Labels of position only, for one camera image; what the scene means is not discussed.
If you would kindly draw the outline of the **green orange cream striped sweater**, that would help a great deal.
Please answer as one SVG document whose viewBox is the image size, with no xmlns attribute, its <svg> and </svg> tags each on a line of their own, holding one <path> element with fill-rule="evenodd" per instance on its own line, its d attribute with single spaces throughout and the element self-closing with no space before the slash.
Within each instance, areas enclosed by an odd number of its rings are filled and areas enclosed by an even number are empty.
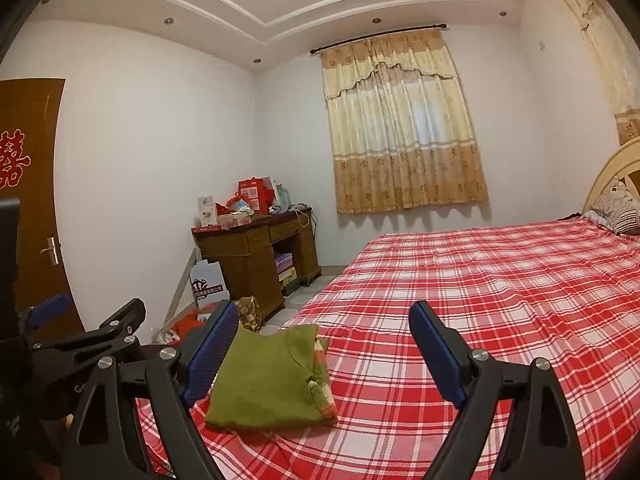
<svg viewBox="0 0 640 480">
<path fill-rule="evenodd" d="M 332 424 L 329 341 L 316 324 L 271 335 L 241 327 L 210 389 L 205 422 L 224 430 L 289 430 Z"/>
</svg>

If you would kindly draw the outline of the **red plastic bag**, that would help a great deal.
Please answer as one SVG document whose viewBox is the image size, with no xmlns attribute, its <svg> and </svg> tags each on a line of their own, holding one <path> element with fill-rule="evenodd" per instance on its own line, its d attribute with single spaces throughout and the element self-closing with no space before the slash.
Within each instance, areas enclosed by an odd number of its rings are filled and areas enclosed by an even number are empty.
<svg viewBox="0 0 640 480">
<path fill-rule="evenodd" d="M 183 318 L 171 327 L 180 342 L 186 340 L 191 332 L 205 325 L 206 321 L 210 317 L 209 312 L 201 312 L 198 309 L 191 310 Z"/>
</svg>

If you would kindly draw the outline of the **red white plaid bedspread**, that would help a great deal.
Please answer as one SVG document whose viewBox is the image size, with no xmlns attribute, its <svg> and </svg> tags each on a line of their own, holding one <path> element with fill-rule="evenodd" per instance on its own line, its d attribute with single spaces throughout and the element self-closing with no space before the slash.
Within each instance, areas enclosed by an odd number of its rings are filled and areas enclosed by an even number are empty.
<svg viewBox="0 0 640 480">
<path fill-rule="evenodd" d="M 296 434 L 237 434 L 192 412 L 230 479 L 419 479 L 456 412 L 408 326 L 428 302 L 494 358 L 553 366 L 586 475 L 607 477 L 639 430 L 639 241 L 584 218 L 371 240 L 296 315 L 329 339 L 338 419 Z"/>
</svg>

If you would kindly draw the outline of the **white printed paper bag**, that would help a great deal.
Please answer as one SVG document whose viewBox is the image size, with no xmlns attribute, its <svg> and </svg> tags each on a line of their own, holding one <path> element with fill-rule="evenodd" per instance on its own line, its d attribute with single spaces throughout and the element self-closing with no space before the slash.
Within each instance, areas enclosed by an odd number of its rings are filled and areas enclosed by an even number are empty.
<svg viewBox="0 0 640 480">
<path fill-rule="evenodd" d="M 190 272 L 190 283 L 194 299 L 200 309 L 230 299 L 230 292 L 218 262 L 210 263 L 207 260 L 201 260 L 195 263 Z"/>
</svg>

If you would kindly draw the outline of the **brown patterned cloth on floor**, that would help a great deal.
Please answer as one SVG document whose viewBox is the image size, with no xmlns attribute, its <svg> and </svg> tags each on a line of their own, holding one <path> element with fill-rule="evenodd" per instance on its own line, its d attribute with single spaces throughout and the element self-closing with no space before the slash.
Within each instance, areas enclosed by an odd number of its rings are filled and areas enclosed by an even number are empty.
<svg viewBox="0 0 640 480">
<path fill-rule="evenodd" d="M 262 329 L 262 309 L 259 307 L 255 296 L 245 296 L 235 300 L 239 312 L 240 324 L 254 333 Z"/>
</svg>

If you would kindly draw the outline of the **white greeting card box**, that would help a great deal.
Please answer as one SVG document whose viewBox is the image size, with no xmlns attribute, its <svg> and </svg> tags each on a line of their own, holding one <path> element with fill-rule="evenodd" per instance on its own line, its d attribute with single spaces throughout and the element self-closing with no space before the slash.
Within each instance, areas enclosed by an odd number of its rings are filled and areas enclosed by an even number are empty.
<svg viewBox="0 0 640 480">
<path fill-rule="evenodd" d="M 203 228 L 218 224 L 217 207 L 212 196 L 207 195 L 198 198 L 198 211 L 200 212 L 200 222 Z"/>
</svg>

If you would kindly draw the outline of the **brown wooden desk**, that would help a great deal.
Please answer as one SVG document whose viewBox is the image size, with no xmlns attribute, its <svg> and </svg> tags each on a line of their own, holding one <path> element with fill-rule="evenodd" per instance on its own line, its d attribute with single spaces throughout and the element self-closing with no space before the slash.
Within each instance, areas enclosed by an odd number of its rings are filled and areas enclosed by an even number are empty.
<svg viewBox="0 0 640 480">
<path fill-rule="evenodd" d="M 292 256 L 300 284 L 321 275 L 314 244 L 314 212 L 303 205 L 283 214 L 258 214 L 251 222 L 228 230 L 194 228 L 202 258 L 218 262 L 233 299 L 253 296 L 264 318 L 284 307 L 277 254 Z"/>
</svg>

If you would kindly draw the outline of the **stacked boxes under desk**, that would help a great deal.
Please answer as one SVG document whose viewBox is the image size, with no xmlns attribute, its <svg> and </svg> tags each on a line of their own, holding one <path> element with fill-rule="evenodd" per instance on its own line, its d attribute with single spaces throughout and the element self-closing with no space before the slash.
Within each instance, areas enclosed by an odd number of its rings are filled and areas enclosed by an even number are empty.
<svg viewBox="0 0 640 480">
<path fill-rule="evenodd" d="M 276 266 L 278 280 L 282 289 L 297 281 L 297 271 L 294 266 L 293 255 L 290 252 L 276 255 Z"/>
</svg>

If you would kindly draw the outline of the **grey patterned pillow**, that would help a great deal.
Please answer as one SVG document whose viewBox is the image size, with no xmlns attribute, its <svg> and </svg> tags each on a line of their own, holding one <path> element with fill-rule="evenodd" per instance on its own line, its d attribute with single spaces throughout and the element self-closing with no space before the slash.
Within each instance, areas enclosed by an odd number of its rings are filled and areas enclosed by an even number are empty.
<svg viewBox="0 0 640 480">
<path fill-rule="evenodd" d="M 584 216 L 616 235 L 638 235 L 639 202 L 622 180 L 613 179 Z"/>
</svg>

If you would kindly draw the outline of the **brown wooden door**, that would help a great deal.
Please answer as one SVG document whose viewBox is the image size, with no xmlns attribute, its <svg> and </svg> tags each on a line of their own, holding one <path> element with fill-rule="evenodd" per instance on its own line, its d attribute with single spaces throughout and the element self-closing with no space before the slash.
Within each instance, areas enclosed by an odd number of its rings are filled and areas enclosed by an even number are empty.
<svg viewBox="0 0 640 480">
<path fill-rule="evenodd" d="M 35 330 L 40 342 L 84 330 L 64 268 L 54 206 L 54 144 L 64 84 L 55 78 L 1 83 L 1 197 L 21 203 L 16 310 L 66 301 L 64 312 Z"/>
</svg>

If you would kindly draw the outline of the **red gift bag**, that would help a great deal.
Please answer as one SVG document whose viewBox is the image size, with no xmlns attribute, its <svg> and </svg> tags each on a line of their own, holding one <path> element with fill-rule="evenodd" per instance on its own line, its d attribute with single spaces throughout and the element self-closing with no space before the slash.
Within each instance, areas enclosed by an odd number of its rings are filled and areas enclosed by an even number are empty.
<svg viewBox="0 0 640 480">
<path fill-rule="evenodd" d="M 274 189 L 270 177 L 250 178 L 238 182 L 238 192 L 255 212 L 269 214 L 274 202 Z"/>
</svg>

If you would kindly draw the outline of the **cream wooden headboard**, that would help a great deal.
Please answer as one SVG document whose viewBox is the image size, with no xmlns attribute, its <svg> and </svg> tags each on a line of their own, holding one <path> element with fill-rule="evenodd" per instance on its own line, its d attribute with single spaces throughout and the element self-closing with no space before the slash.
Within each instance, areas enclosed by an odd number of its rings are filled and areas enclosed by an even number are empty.
<svg viewBox="0 0 640 480">
<path fill-rule="evenodd" d="M 605 191 L 608 185 L 617 180 L 623 181 L 628 191 L 638 200 L 639 171 L 640 139 L 634 138 L 621 146 L 604 165 L 590 188 L 582 211 L 586 212 L 591 204 Z"/>
</svg>

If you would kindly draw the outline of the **beige patterned window curtain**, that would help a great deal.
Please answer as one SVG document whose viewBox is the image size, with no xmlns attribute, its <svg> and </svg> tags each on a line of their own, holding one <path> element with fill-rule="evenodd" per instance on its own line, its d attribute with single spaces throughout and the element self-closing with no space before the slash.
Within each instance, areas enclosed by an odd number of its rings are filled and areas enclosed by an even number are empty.
<svg viewBox="0 0 640 480">
<path fill-rule="evenodd" d="M 340 214 L 487 202 L 472 120 L 439 30 L 341 44 L 320 61 Z"/>
</svg>

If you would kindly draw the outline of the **beige side curtain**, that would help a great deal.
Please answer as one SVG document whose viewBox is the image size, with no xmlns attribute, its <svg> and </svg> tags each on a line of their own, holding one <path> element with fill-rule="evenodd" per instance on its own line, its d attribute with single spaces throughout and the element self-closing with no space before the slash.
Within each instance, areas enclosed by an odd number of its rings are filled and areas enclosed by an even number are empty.
<svg viewBox="0 0 640 480">
<path fill-rule="evenodd" d="M 618 140 L 639 136 L 639 48 L 608 0 L 561 0 L 596 62 L 610 101 Z"/>
</svg>

